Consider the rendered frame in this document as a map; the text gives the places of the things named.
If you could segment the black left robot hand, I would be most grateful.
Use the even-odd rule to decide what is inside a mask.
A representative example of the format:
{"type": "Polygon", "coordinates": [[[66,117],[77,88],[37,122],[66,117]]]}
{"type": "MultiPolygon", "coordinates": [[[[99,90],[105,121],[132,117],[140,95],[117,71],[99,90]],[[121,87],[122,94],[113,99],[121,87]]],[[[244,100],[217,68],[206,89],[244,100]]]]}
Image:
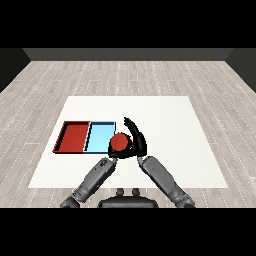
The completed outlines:
{"type": "Polygon", "coordinates": [[[125,158],[129,157],[129,152],[127,150],[124,150],[124,151],[121,151],[121,152],[113,151],[110,148],[110,143],[109,143],[108,155],[109,155],[110,158],[125,159],[125,158]]]}

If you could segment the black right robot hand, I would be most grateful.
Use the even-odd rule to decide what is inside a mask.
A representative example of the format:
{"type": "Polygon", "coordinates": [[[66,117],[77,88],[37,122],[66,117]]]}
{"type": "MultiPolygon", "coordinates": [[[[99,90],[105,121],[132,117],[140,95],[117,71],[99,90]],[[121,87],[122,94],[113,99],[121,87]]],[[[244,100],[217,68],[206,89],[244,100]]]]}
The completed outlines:
{"type": "Polygon", "coordinates": [[[124,125],[128,127],[133,137],[133,146],[129,150],[131,156],[144,157],[147,155],[147,143],[144,135],[139,131],[136,124],[129,118],[124,118],[124,125]]]}

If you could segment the shallow light blue open box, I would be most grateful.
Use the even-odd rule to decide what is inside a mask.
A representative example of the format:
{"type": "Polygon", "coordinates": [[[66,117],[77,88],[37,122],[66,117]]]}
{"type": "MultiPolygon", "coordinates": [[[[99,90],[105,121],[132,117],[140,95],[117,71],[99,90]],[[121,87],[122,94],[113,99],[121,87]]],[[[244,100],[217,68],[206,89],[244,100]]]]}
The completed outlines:
{"type": "Polygon", "coordinates": [[[114,136],[114,121],[92,121],[84,143],[85,154],[107,154],[110,139],[114,136]]]}

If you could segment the dark grey robot body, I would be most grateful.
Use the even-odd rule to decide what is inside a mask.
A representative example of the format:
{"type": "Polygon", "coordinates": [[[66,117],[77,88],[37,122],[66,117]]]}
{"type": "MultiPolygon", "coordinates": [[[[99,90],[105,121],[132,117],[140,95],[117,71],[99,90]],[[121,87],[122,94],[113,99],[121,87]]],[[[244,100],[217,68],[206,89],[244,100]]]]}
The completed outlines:
{"type": "Polygon", "coordinates": [[[158,208],[158,204],[155,200],[142,197],[138,188],[132,189],[131,196],[125,196],[124,189],[118,188],[116,195],[101,200],[98,208],[158,208]]]}

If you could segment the red can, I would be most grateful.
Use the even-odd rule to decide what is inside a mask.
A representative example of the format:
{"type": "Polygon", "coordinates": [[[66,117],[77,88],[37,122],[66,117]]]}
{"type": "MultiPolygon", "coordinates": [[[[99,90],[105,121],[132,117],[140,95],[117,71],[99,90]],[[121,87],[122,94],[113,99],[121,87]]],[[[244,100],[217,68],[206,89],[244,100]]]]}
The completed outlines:
{"type": "Polygon", "coordinates": [[[125,133],[116,133],[110,140],[110,148],[113,151],[121,152],[132,147],[132,140],[129,135],[125,133]]]}

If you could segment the shallow red open box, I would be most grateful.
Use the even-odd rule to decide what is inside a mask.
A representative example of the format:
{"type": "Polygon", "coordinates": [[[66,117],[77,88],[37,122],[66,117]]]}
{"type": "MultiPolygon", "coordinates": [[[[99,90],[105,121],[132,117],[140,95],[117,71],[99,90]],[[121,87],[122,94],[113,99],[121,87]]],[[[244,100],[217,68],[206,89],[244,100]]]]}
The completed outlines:
{"type": "Polygon", "coordinates": [[[83,154],[89,121],[65,121],[53,148],[55,154],[83,154]]]}

